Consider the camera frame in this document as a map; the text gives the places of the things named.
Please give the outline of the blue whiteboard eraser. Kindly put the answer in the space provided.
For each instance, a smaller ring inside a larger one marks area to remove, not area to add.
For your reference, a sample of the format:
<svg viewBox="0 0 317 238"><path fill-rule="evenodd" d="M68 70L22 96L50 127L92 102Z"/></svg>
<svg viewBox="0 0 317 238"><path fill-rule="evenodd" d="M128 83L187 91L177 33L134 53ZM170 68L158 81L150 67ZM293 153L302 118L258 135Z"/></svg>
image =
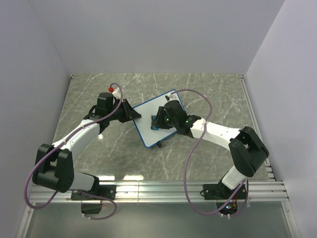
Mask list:
<svg viewBox="0 0 317 238"><path fill-rule="evenodd" d="M151 130L159 130L157 127L156 115L151 115Z"/></svg>

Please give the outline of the blue framed small whiteboard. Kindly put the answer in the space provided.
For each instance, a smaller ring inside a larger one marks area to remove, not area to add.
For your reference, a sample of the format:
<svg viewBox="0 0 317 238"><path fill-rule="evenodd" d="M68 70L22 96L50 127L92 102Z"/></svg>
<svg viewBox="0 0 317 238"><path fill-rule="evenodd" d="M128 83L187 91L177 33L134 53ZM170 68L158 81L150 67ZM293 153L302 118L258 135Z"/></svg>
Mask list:
<svg viewBox="0 0 317 238"><path fill-rule="evenodd" d="M164 105L167 103L166 97L170 94L172 99L177 100L181 108L184 109L182 100L175 89L133 107L141 115L141 118L134 120L134 124L146 148L153 146L160 148L163 140L177 132L175 128L170 126L170 120L163 110Z"/></svg>

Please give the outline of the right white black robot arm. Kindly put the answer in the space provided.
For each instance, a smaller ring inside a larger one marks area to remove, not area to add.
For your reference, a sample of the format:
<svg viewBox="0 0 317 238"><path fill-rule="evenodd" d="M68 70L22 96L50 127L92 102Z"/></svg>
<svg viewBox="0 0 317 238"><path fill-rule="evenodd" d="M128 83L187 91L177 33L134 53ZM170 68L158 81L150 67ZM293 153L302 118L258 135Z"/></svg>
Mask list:
<svg viewBox="0 0 317 238"><path fill-rule="evenodd" d="M160 106L151 120L153 130L175 128L182 135L209 141L230 152L233 166L220 180L218 187L219 194L224 198L234 195L236 187L253 177L269 157L268 149L251 127L230 128L188 115L176 100Z"/></svg>

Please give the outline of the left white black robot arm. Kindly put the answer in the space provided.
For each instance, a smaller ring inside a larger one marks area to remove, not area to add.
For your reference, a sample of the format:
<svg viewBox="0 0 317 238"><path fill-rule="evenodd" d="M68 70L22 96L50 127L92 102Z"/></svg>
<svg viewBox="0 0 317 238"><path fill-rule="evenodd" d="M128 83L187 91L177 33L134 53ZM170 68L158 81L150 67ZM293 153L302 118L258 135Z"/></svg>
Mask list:
<svg viewBox="0 0 317 238"><path fill-rule="evenodd" d="M142 116L128 103L112 93L101 93L81 123L68 135L52 145L42 144L36 156L32 182L57 192L82 190L88 199L100 194L99 179L90 174L77 173L74 161L87 145L117 120L121 123Z"/></svg>

